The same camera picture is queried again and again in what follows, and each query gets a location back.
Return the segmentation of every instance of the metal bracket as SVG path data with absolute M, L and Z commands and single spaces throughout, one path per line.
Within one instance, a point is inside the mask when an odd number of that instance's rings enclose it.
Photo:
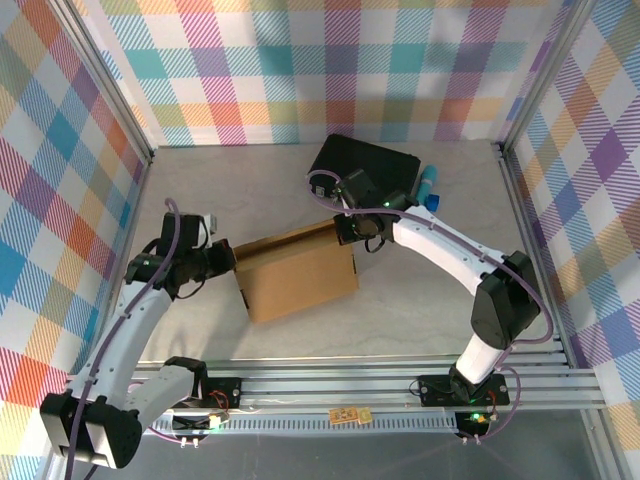
M 242 397 L 242 379 L 240 377 L 218 377 L 207 379 L 207 390 L 211 393 L 222 392 L 229 400 L 229 408 L 240 408 L 240 398 Z M 218 407 L 216 397 L 210 396 L 206 402 L 206 407 Z
M 240 408 L 240 399 L 242 398 L 242 379 L 240 377 L 209 377 L 204 379 L 204 391 L 208 392 L 205 398 L 193 398 L 180 402 L 174 406 L 175 408 L 222 408 L 234 409 Z M 214 392 L 220 392 L 223 395 L 216 395 Z M 218 403 L 221 397 L 229 401 L 228 405 L 224 404 L 224 400 Z
M 449 375 L 421 375 L 418 377 L 420 403 L 423 407 L 491 407 L 495 396 L 495 405 L 509 405 L 509 391 L 504 375 L 494 373 L 482 387 L 482 395 L 476 396 L 471 403 L 459 400 L 451 390 Z

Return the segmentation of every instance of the black cable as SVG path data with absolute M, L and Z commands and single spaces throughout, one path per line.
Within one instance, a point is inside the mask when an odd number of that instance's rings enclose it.
M 154 238 L 142 249 L 142 253 L 151 253 L 151 250 L 158 246 L 159 238 Z
M 419 397 L 420 396 L 420 392 L 415 392 L 413 390 L 411 390 L 411 387 L 413 386 L 414 383 L 416 383 L 418 380 L 414 380 L 413 382 L 411 382 L 409 384 L 409 393 L 411 395 L 413 395 L 414 397 Z M 424 380 L 422 380 L 422 383 L 427 387 L 427 388 L 432 388 L 434 389 L 436 392 L 441 393 L 443 395 L 451 395 L 453 394 L 453 390 L 449 390 L 448 392 L 445 392 L 444 390 L 442 390 L 441 388 L 438 387 L 434 387 L 432 384 L 425 382 Z
M 193 297 L 196 293 L 198 293 L 198 292 L 200 291 L 200 289 L 201 289 L 202 287 L 204 287 L 204 282 L 205 282 L 204 280 L 203 280 L 202 282 L 200 282 L 200 285 L 198 285 L 198 286 L 196 287 L 196 289 L 195 289 L 193 292 L 191 292 L 189 295 L 187 295 L 186 297 L 181 297 L 180 295 L 176 295 L 176 298 L 177 298 L 178 300 L 186 300 L 187 298 L 191 298 L 191 297 Z
M 89 470 L 89 473 L 87 473 L 87 476 L 84 477 L 84 480 L 89 480 L 91 477 L 93 477 L 93 474 L 96 473 L 97 469 L 98 469 L 97 465 L 94 465 L 93 467 L 91 467 L 91 470 Z
M 379 251 L 380 251 L 380 249 L 381 249 L 381 248 L 384 246 L 384 244 L 386 243 L 386 242 L 385 242 L 385 239 L 384 239 L 384 238 L 382 238 L 382 237 L 380 237 L 380 243 L 379 243 L 378 245 L 376 245 L 376 248 L 374 248 L 373 250 L 371 250 L 371 249 L 369 249 L 369 240 L 371 240 L 371 239 L 370 239 L 370 238 L 367 238 L 367 239 L 364 241 L 364 249 L 367 251 L 367 253 L 376 253 L 376 252 L 379 252 Z
M 187 295 L 187 296 L 185 296 L 185 297 L 181 297 L 180 295 L 176 295 L 176 298 L 177 298 L 178 300 L 186 300 L 187 298 L 191 298 L 191 297 L 193 297 L 196 293 L 198 293 L 198 292 L 200 291 L 200 289 L 201 289 L 202 287 L 204 287 L 204 282 L 206 282 L 205 275 L 206 275 L 206 273 L 207 273 L 207 262 L 208 262 L 207 254 L 205 253 L 205 251 L 204 251 L 203 249 L 199 249 L 199 250 L 196 250 L 196 251 L 197 251 L 197 252 L 200 252 L 200 253 L 202 254 L 202 257 L 203 257 L 203 260 L 204 260 L 204 261 L 200 264 L 200 276 L 202 277 L 202 281 L 200 282 L 200 285 L 198 285 L 198 286 L 196 287 L 196 289 L 195 289 L 193 292 L 191 292 L 189 295 Z
M 416 383 L 417 381 L 418 381 L 418 380 L 416 379 L 416 380 L 414 380 L 413 382 L 411 382 L 411 383 L 409 384 L 409 393 L 410 393 L 411 395 L 413 395 L 414 397 L 419 397 L 419 396 L 420 396 L 420 392 L 414 392 L 413 390 L 411 390 L 411 387 L 412 387 L 412 386 L 413 386 L 413 384 L 414 384 L 414 383 Z

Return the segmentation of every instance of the aluminum frame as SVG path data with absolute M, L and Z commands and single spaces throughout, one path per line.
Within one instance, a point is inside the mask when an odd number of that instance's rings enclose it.
M 611 480 L 632 478 L 609 412 L 606 409 L 583 410 L 581 415 L 600 477 Z
M 589 19 L 598 0 L 575 0 L 567 20 L 562 26 L 556 41 L 551 46 L 547 58 L 540 68 L 531 90 L 525 98 L 520 111 L 513 120 L 511 130 L 504 141 L 504 150 L 511 150 L 527 128 L 540 102 L 556 78 L 562 64 L 567 58 L 573 43 Z
M 522 346 L 505 365 L 522 381 L 519 408 L 525 410 L 598 409 L 605 406 L 592 370 L 572 369 L 558 338 L 549 345 Z M 210 377 L 240 377 L 238 414 L 327 414 L 340 406 L 370 407 L 376 413 L 442 412 L 425 408 L 409 392 L 419 375 L 446 375 L 458 355 L 231 360 L 208 362 Z M 144 381 L 161 362 L 141 362 L 133 380 Z M 505 372 L 507 386 L 515 378 Z M 510 406 L 499 407 L 508 410 Z M 471 407 L 446 411 L 470 411 Z M 173 409 L 179 415 L 201 415 L 211 409 Z
M 91 348 L 89 351 L 92 351 L 98 340 L 100 340 L 100 336 L 102 335 L 102 330 L 104 329 L 104 325 L 116 308 L 116 302 L 118 297 L 120 296 L 120 291 L 122 290 L 122 279 L 127 271 L 127 265 L 129 264 L 129 256 L 131 254 L 131 247 L 133 246 L 133 238 L 136 232 L 136 226 L 138 224 L 138 219 L 140 218 L 140 213 L 142 211 L 142 197 L 144 196 L 147 190 L 147 184 L 149 183 L 149 171 L 151 169 L 151 165 L 145 165 L 142 170 L 140 177 L 140 191 L 138 193 L 138 201 L 133 207 L 133 214 L 131 217 L 131 223 L 129 225 L 129 230 L 127 231 L 127 235 L 125 237 L 124 246 L 122 248 L 122 255 L 117 259 L 116 265 L 114 268 L 113 278 L 109 280 L 109 288 L 108 288 L 108 296 L 105 300 L 105 313 L 98 319 L 98 323 L 96 325 L 95 335 L 91 340 Z
M 494 145 L 494 152 L 496 154 L 496 159 L 498 160 L 498 165 L 500 167 L 500 172 L 502 173 L 505 186 L 507 187 L 507 193 L 509 194 L 511 208 L 513 209 L 513 213 L 516 216 L 516 224 L 518 225 L 518 230 L 520 231 L 520 237 L 522 238 L 522 242 L 524 243 L 524 248 L 527 252 L 527 255 L 529 255 L 533 262 L 533 267 L 536 272 L 536 278 L 538 279 L 538 285 L 540 287 L 540 295 L 542 297 L 542 300 L 549 308 L 551 318 L 553 319 L 554 331 L 559 334 L 559 338 L 563 342 L 564 352 L 567 355 L 569 365 L 572 367 L 577 367 L 578 362 L 575 352 L 573 351 L 571 344 L 565 341 L 565 339 L 568 339 L 569 336 L 567 335 L 566 329 L 564 328 L 564 325 L 560 320 L 560 311 L 558 310 L 558 306 L 556 305 L 555 299 L 551 293 L 551 282 L 549 281 L 549 278 L 546 274 L 542 256 L 534 245 L 533 239 L 535 238 L 535 236 L 533 233 L 533 226 L 531 225 L 531 221 L 529 220 L 529 217 L 524 210 L 524 198 L 522 197 L 520 191 L 516 188 L 518 181 L 517 175 L 513 168 L 513 155 L 510 155 L 509 153 L 502 153 L 498 145 Z
M 115 118 L 132 142 L 136 153 L 146 159 L 147 165 L 151 164 L 154 149 L 111 75 L 75 5 L 71 0 L 49 0 L 49 4 L 73 43 L 83 65 L 96 82 L 98 90 L 103 93 Z

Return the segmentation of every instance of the black box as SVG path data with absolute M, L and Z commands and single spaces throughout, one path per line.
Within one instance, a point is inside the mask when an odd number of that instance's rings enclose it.
M 344 178 L 359 168 L 384 195 L 396 190 L 411 195 L 420 160 L 407 153 L 332 134 L 327 137 L 309 171 L 329 170 Z M 316 175 L 310 182 L 319 197 L 330 197 L 336 183 L 328 175 Z

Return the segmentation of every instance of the colorful plaid pattern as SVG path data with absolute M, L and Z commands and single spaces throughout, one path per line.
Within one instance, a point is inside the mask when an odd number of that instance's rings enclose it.
M 172 146 L 487 138 L 549 4 L 77 2 L 143 126 Z
M 48 454 L 39 404 L 84 362 L 143 162 L 46 1 L 0 10 L 0 478 L 28 479 Z
M 558 34 L 562 30 L 562 26 L 567 20 L 567 16 L 569 15 L 571 7 L 574 3 L 575 0 L 563 1 L 558 15 L 553 21 L 551 28 L 547 32 L 547 36 L 545 37 L 544 42 L 542 42 L 542 46 L 540 47 L 540 50 L 538 50 L 538 54 L 531 64 L 531 68 L 529 68 L 529 71 L 527 72 L 527 76 L 524 82 L 520 86 L 518 95 L 516 96 L 515 101 L 511 106 L 511 110 L 509 110 L 509 114 L 507 115 L 507 120 L 504 122 L 504 125 L 502 126 L 502 129 L 498 134 L 498 138 L 496 139 L 498 142 L 504 142 L 506 140 L 511 127 L 513 126 L 513 121 L 518 116 L 518 113 L 520 113 L 525 98 L 527 98 L 529 92 L 531 92 L 531 88 L 533 87 L 535 80 L 538 78 L 538 73 L 540 73 L 540 68 L 542 67 L 542 65 L 544 65 L 544 62 L 549 56 L 549 52 L 551 51 L 553 42 L 555 42 Z
M 640 2 L 600 0 L 516 147 L 580 366 L 640 478 Z

